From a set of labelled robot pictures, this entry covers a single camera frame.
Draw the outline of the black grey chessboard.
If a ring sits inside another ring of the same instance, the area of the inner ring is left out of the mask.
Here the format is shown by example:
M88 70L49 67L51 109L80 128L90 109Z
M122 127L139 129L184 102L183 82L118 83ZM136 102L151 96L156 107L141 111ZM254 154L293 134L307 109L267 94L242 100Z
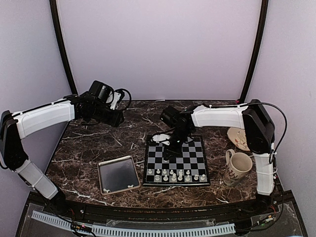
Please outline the black grey chessboard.
M175 160L164 162L163 151L165 144L156 142L146 142L146 155L144 163L143 186L210 186L209 172L207 165L207 158L204 152L204 143L201 136L193 136L187 138L187 141L182 145L182 155L176 157ZM157 175L157 169L160 169L161 182L154 182L154 176ZM176 173L177 178L179 170L183 170L183 181L176 182L171 180L172 175L169 174L170 170ZM186 182L186 171L190 170L191 181ZM199 180L194 180L194 176L198 174ZM205 180L200 180L201 175L205 174ZM169 176L169 181L163 180L164 175Z

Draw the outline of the white king chess piece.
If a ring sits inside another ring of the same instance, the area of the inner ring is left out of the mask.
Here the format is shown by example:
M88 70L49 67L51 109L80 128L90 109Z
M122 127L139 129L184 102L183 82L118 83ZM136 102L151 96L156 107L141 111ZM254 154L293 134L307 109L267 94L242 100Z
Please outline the white king chess piece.
M179 173L177 179L178 179L179 182L182 182L183 181L183 173Z

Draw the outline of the metal tray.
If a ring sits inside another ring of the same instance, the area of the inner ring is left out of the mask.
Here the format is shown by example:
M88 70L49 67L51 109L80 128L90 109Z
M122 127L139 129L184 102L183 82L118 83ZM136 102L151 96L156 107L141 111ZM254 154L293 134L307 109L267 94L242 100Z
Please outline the metal tray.
M141 186L132 156L125 156L98 163L97 165L101 195L124 192Z

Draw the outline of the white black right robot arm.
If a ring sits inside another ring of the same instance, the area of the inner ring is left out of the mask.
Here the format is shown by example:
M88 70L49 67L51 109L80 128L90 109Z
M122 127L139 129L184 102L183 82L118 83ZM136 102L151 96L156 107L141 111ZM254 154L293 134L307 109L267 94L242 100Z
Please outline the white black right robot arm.
M245 131L246 142L252 152L257 174L256 199L252 211L263 214L272 204L277 173L275 124L265 106L276 105L253 99L249 103L222 106L190 106L179 111L172 106L163 110L160 119L172 134L166 139L163 158L169 160L182 154L182 145L198 127L234 127Z

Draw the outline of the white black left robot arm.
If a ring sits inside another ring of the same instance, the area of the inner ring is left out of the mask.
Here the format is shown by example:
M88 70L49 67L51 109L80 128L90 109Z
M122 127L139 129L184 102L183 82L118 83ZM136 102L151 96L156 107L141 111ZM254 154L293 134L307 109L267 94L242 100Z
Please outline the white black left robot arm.
M88 94L66 96L37 108L19 112L3 111L0 116L0 154L2 167L20 176L38 191L59 215L66 215L70 205L60 189L45 175L49 158L66 124L76 119L94 120L117 127L123 112L117 108L123 93L101 102Z

